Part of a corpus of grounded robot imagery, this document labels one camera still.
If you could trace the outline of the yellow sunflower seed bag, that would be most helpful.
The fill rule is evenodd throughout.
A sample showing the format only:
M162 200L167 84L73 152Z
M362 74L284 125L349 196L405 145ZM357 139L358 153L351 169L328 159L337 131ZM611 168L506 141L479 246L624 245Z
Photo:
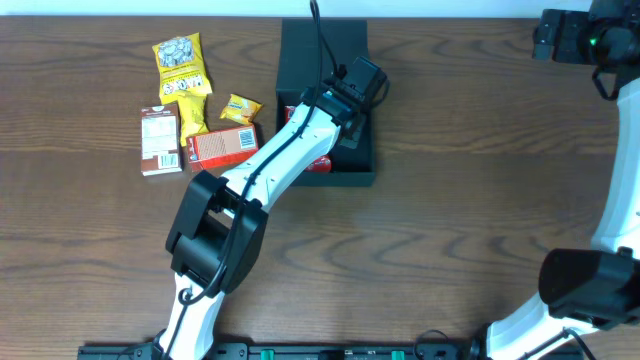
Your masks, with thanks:
M159 72L159 98L175 100L176 93L208 95L213 92L207 76L199 33L178 36L152 47Z

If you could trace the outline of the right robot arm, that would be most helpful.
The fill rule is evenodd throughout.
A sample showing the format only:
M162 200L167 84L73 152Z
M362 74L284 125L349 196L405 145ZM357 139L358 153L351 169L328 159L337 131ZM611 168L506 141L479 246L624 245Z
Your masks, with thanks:
M533 32L536 60L588 65L617 105L619 133L608 198L590 247L554 249L537 293L485 326L468 359L540 359L585 336L639 322L639 2L598 0L586 11L546 9Z

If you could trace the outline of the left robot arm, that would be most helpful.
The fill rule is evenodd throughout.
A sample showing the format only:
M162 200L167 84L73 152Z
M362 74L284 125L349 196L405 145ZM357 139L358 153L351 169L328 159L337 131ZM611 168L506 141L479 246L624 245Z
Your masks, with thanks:
M389 87L381 68L359 57L306 88L292 117L248 160L220 177L201 171L191 180L166 242L176 297L152 358L206 357L224 297L258 258L272 206L314 160L356 143Z

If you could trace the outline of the brown Pocky box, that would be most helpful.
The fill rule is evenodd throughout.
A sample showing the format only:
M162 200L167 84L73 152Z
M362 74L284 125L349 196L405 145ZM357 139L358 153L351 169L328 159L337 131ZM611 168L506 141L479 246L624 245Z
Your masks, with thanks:
M142 175L180 172L183 166L178 105L145 107L140 110L140 117Z

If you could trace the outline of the dark green box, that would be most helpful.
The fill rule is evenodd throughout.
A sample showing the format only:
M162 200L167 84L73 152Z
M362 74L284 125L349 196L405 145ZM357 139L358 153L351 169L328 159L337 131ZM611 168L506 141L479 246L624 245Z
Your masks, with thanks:
M322 33L338 64L351 65L357 57L369 56L367 22L323 20ZM297 106L303 90L317 78L317 36L310 19L284 19L276 82L276 128L286 122L285 108ZM369 187L375 173L373 121L367 120L356 148L336 145L329 153L331 171L303 172L293 182L307 187Z

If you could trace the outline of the orange red snack box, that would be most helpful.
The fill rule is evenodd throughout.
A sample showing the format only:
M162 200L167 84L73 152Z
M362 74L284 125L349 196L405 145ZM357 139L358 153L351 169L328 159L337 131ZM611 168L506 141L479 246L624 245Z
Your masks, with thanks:
M186 141L194 172L239 164L259 150L253 125L198 134Z

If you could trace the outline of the red snack bag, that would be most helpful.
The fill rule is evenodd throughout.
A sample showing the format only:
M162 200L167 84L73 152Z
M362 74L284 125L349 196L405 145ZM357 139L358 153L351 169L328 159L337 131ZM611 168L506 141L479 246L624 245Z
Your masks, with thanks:
M293 120L299 120L302 122L305 116L302 111L296 106L287 105L284 107L285 123L288 124ZM305 172L310 173L329 173L332 170L332 161L329 155L322 155L311 162L306 168Z

